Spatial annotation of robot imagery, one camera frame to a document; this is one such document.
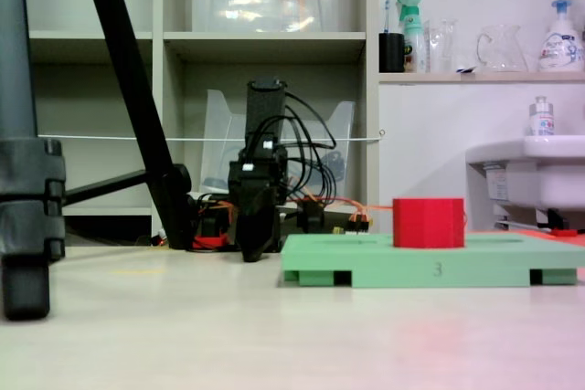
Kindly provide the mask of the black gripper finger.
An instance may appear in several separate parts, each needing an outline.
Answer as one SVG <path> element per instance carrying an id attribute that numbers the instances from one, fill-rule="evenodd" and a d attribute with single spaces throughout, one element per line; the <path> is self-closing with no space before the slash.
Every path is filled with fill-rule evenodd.
<path id="1" fill-rule="evenodd" d="M 243 183 L 236 195 L 236 241 L 243 260 L 256 262 L 274 241 L 275 190 L 267 183 Z"/>

